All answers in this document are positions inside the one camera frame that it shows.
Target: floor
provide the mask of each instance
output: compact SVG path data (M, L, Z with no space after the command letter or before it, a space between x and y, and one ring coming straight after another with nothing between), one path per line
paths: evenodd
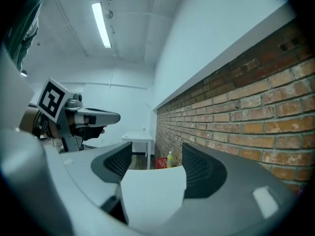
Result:
M132 161L129 166L129 170L146 170L147 158L144 155L132 155ZM156 163L153 157L151 157L150 170L156 169Z

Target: red crate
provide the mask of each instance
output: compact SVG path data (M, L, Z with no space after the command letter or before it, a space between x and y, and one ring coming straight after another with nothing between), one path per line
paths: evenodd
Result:
M156 169L166 169L167 168L167 157L156 159Z

